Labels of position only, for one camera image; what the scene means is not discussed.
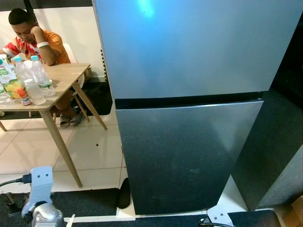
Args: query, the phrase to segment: refrigerator door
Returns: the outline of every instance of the refrigerator door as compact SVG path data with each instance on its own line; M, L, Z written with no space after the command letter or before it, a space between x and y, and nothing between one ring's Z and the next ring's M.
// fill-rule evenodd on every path
M216 205L262 103L116 110L136 214Z
M113 97L268 90L301 0L96 0Z

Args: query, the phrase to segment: foot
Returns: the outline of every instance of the foot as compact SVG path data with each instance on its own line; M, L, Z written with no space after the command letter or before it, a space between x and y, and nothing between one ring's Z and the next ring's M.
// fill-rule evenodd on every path
M76 127L77 125L80 124L83 118L84 118L84 114L83 112L80 112L77 116L71 119L71 126Z
M60 115L60 127L61 128L67 128L70 126L71 117L66 116L64 114Z

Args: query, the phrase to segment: white tile floor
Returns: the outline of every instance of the white tile floor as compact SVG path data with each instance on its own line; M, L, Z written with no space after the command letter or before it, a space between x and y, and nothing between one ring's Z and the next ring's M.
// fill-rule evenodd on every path
M42 119L1 121L7 132L0 131L0 183L27 174L35 166L53 168L53 191L79 191L120 187L127 177L125 161L121 151L121 140L114 106L109 115L101 116L108 130L90 117L76 128L59 129L83 183L79 189L62 159ZM28 184L9 184L0 188L0 193L29 192ZM232 177L219 199L227 212L247 211L247 207ZM273 208L279 219L285 212L283 207ZM205 211L170 215L196 215ZM135 220L134 205L117 209L116 216L95 217L96 221Z

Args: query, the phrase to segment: tabletop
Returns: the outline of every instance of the tabletop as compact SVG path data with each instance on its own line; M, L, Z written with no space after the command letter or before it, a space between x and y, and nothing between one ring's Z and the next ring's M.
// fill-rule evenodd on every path
M60 64L54 66L44 65L48 78L53 80L55 95L46 97L46 103L42 105L27 105L21 104L21 100L12 100L7 104L0 104L2 111L40 111L50 109L59 98L77 81L77 79L85 72L90 64Z

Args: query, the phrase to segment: blue bottle cap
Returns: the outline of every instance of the blue bottle cap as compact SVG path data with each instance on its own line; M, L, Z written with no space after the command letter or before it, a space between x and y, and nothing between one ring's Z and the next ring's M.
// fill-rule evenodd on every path
M30 59L33 60L33 61L34 60L39 60L39 57L37 55L33 55L33 56L30 57Z
M15 61L22 61L22 58L21 57L14 57L14 60Z

